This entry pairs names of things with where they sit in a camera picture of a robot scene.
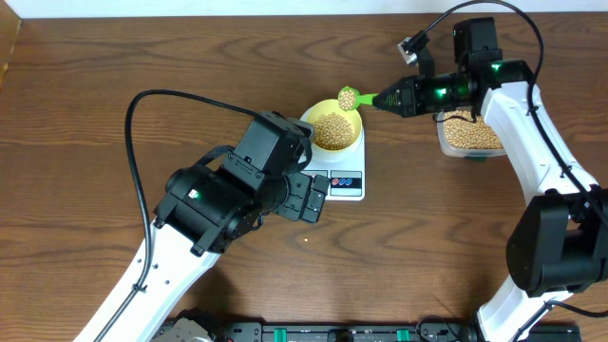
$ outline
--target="green measuring spoon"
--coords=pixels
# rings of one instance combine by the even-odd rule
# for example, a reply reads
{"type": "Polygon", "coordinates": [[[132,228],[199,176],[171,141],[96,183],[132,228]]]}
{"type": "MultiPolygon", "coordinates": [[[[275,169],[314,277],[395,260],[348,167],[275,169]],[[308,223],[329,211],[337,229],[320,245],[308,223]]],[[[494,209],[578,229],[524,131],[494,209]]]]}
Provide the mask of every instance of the green measuring spoon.
{"type": "Polygon", "coordinates": [[[378,94],[361,95],[359,90],[347,85],[338,93],[338,105],[342,110],[354,110],[360,105],[372,105],[376,95],[378,94]]]}

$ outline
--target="clear plastic container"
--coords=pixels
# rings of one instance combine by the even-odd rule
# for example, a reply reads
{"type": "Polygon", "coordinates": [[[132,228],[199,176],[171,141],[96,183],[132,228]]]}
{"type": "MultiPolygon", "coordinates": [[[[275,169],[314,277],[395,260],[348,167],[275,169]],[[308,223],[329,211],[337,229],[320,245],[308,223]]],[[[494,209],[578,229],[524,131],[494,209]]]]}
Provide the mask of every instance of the clear plastic container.
{"type": "MultiPolygon", "coordinates": [[[[467,108],[459,108],[461,110],[470,110],[467,108]]],[[[437,120],[441,121],[445,117],[446,113],[441,112],[437,115],[437,120]]],[[[481,157],[498,157],[504,156],[506,152],[503,149],[468,149],[460,148],[451,145],[447,142],[446,132],[444,131],[444,123],[437,123],[437,136],[439,137],[439,144],[441,151],[446,156],[450,157],[470,157],[470,158],[481,158],[481,157]]]]}

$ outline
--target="green connector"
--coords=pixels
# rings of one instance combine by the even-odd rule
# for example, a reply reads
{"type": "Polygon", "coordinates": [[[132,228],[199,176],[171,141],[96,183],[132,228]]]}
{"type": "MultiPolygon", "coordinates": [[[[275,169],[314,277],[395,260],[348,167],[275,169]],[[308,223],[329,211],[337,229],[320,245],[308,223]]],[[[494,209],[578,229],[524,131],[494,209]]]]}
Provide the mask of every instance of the green connector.
{"type": "Polygon", "coordinates": [[[287,329],[275,329],[275,342],[287,342],[287,329]]]}
{"type": "Polygon", "coordinates": [[[398,330],[397,331],[397,342],[411,341],[409,339],[409,330],[398,330]]]}

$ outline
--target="wooden table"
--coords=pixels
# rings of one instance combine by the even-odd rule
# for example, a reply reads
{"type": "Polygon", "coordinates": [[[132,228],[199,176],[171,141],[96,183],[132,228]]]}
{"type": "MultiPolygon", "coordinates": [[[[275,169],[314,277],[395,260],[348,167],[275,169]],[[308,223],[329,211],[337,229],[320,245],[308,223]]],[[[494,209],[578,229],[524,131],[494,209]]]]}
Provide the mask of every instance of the wooden table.
{"type": "MultiPolygon", "coordinates": [[[[299,117],[344,85],[384,89],[407,68],[395,48],[436,14],[27,20],[0,91],[0,336],[69,340],[123,274],[143,232],[124,151],[124,113],[147,88],[173,88],[299,117]]],[[[451,72],[454,15],[432,32],[451,72]]],[[[499,14],[506,58],[536,64],[526,24],[499,14]]],[[[608,14],[533,15],[546,58],[543,99],[580,163],[608,183],[608,14]]],[[[442,154],[429,116],[361,110],[367,196],[327,203],[316,225],[269,217],[236,241],[174,313],[267,321],[468,317],[506,277],[504,246],[524,210],[506,157],[442,154]]],[[[146,99],[134,139],[152,210],[171,173],[237,143],[250,119],[181,99],[146,99]]],[[[569,303],[605,310],[608,284],[569,303]]],[[[605,321],[556,309],[587,341],[605,321]]]]}

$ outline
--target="green led light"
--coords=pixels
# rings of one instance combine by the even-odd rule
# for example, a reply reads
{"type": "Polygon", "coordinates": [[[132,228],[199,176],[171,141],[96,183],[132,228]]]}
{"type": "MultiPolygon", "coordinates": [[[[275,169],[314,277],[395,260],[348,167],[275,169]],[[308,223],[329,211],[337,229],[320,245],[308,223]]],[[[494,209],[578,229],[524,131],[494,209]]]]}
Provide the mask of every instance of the green led light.
{"type": "Polygon", "coordinates": [[[465,96],[468,93],[468,85],[458,86],[458,95],[465,96]]]}
{"type": "Polygon", "coordinates": [[[200,193],[197,190],[192,189],[192,190],[190,190],[190,193],[188,193],[188,197],[190,199],[196,200],[196,199],[200,198],[200,193]]]}

